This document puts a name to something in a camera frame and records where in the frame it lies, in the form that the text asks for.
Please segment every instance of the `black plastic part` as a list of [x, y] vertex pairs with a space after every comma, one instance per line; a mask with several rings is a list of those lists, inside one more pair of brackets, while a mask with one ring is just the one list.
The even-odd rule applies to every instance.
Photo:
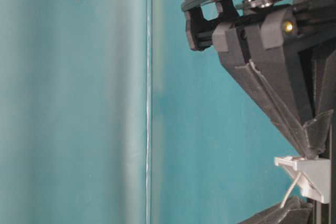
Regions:
[[212, 45], [212, 33], [221, 20], [234, 20], [239, 14], [232, 0], [216, 2], [218, 17], [207, 20], [200, 7], [192, 8], [184, 13], [186, 34], [189, 46], [193, 51], [203, 51]]
[[336, 29], [293, 39], [281, 31], [288, 10], [262, 24], [219, 24], [213, 42], [223, 67], [298, 153], [313, 159], [326, 150], [336, 100]]
[[288, 199], [284, 208], [278, 204], [239, 224], [308, 224], [312, 209], [312, 204], [293, 197]]

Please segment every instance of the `white plastic clip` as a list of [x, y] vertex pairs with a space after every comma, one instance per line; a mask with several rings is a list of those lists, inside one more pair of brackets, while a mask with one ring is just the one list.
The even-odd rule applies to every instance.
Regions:
[[297, 183], [302, 196], [324, 204], [330, 202], [331, 163], [329, 159], [308, 160], [302, 157], [276, 157], [275, 165], [281, 166], [292, 179], [302, 173]]

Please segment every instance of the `teal wall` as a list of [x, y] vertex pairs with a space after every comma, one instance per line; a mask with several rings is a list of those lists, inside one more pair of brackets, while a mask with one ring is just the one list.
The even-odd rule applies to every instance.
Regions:
[[144, 223], [146, 0], [0, 5], [0, 222]]
[[296, 153], [213, 49], [189, 50], [182, 1], [153, 0], [152, 223], [234, 224], [282, 200], [274, 157]]

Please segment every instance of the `brass screw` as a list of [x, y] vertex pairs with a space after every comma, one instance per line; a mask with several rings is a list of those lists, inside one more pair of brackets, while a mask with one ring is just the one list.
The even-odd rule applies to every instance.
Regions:
[[284, 26], [283, 30], [288, 34], [291, 33], [294, 30], [294, 24], [291, 21], [284, 22], [283, 26]]

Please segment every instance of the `white cable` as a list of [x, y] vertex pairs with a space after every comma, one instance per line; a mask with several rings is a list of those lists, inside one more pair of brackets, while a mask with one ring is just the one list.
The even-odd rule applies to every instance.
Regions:
[[288, 191], [286, 192], [286, 195], [285, 197], [283, 198], [282, 200], [282, 203], [280, 205], [280, 208], [284, 208], [287, 200], [288, 200], [288, 197], [289, 195], [292, 193], [292, 191], [294, 190], [294, 187], [296, 186], [296, 184], [298, 183], [300, 177], [302, 175], [302, 172], [298, 173], [298, 176], [296, 177], [296, 179], [293, 181], [293, 183], [291, 184], [291, 186], [289, 187]]

